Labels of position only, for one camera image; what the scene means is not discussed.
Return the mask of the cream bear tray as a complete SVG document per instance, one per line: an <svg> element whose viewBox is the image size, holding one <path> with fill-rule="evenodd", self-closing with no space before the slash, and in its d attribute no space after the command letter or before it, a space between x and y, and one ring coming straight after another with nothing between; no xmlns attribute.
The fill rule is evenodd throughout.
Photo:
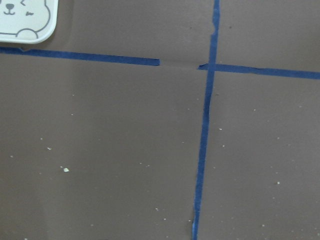
<svg viewBox="0 0 320 240"><path fill-rule="evenodd" d="M38 44L55 31L58 0L2 0L0 2L0 41Z"/></svg>

